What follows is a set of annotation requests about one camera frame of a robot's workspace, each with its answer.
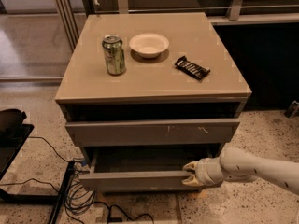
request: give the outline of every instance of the floor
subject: floor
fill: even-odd
[[[84,16],[77,15],[79,29]],[[0,16],[1,76],[62,76],[71,57],[64,27],[58,16]],[[0,110],[19,108],[26,123],[35,126],[31,136],[46,138],[67,160],[81,158],[64,128],[64,117],[54,101],[58,83],[0,83]],[[283,110],[247,111],[227,147],[240,147],[255,155],[299,162],[299,118],[287,119]],[[21,152],[1,181],[23,182],[36,178],[59,188],[66,163],[41,139],[27,139]],[[1,186],[9,193],[55,194],[45,184]],[[223,183],[219,188],[189,193],[139,193],[106,195],[97,200],[117,204],[131,217],[149,213],[154,223],[242,224],[296,223],[299,197],[262,179],[253,183]],[[0,223],[47,223],[51,207],[0,202]],[[148,217],[136,222],[152,223]],[[101,204],[76,216],[84,223],[106,223],[107,210]],[[57,223],[79,223],[62,208]]]

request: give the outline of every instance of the can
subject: can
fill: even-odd
[[[107,72],[113,76],[125,72],[122,40],[118,35],[105,35],[102,42]]]

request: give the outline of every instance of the closed drawer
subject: closed drawer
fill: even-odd
[[[80,176],[85,189],[101,192],[194,190],[182,180],[189,161],[211,157],[200,145],[98,147],[89,174]]]
[[[79,147],[230,142],[237,119],[184,119],[122,122],[68,122]]]

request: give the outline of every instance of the white bowl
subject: white bowl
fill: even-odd
[[[155,58],[168,48],[169,41],[159,34],[139,34],[130,40],[129,46],[143,58]]]

